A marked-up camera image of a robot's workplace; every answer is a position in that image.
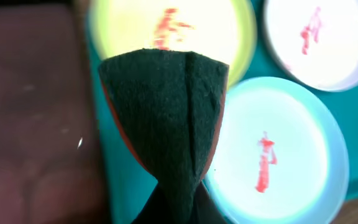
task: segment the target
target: red figure print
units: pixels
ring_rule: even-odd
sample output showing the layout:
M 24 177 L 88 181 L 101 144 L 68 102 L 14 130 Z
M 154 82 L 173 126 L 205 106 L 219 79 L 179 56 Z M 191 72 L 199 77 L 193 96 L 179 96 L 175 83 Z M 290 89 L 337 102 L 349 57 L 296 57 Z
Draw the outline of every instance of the red figure print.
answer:
M 256 190 L 264 193 L 269 187 L 269 164 L 277 165 L 277 158 L 273 150 L 274 142 L 267 138 L 267 133 L 264 132 L 264 137 L 258 142 L 263 147 L 262 155 L 260 155 L 260 170 L 259 179 Z M 269 155 L 272 155 L 272 161 L 269 162 Z
M 313 37 L 313 40 L 318 43 L 318 33 L 321 28 L 320 11 L 320 7 L 317 7 L 314 14 L 311 16 L 309 24 L 304 27 L 301 32 L 301 37 L 303 39 L 302 53 L 304 55 L 308 54 L 311 36 Z
M 166 46 L 167 40 L 169 38 L 169 32 L 175 32 L 179 34 L 180 37 L 177 38 L 177 41 L 182 42 L 183 36 L 179 32 L 179 28 L 194 29 L 193 26 L 183 22 L 175 22 L 174 17 L 177 12 L 177 9 L 165 10 L 164 16 L 162 17 L 154 32 L 154 46 L 156 48 L 160 50 L 169 50 L 169 47 Z

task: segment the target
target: turquoise tablecloth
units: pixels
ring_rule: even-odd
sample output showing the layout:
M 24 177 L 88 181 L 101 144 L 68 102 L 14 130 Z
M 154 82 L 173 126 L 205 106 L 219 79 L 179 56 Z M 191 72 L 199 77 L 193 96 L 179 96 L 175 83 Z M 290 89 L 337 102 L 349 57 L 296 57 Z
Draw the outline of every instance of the turquoise tablecloth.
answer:
M 288 78 L 273 62 L 261 38 L 262 1 L 252 1 L 258 22 L 258 43 L 253 61 L 244 79 L 261 76 Z M 90 39 L 88 48 L 96 114 L 106 161 L 106 173 L 110 189 L 111 214 L 114 223 L 133 221 L 146 203 L 157 181 L 138 165 L 124 145 L 104 99 L 97 67 L 101 63 Z M 358 87 L 343 93 L 324 93 L 311 90 L 331 110 L 346 140 L 350 160 L 350 182 L 347 199 L 358 197 Z

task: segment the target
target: plate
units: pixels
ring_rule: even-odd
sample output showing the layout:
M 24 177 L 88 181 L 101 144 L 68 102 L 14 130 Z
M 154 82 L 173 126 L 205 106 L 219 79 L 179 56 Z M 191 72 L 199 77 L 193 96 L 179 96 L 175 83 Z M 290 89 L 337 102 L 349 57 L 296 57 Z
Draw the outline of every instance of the plate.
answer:
M 358 0 L 267 0 L 273 56 L 290 75 L 323 91 L 358 85 Z
M 348 181 L 342 132 L 306 88 L 263 77 L 228 92 L 205 182 L 233 223 L 329 223 Z
M 194 51 L 230 65 L 240 80 L 256 43 L 255 16 L 245 0 L 99 0 L 91 33 L 102 59 L 143 48 Z

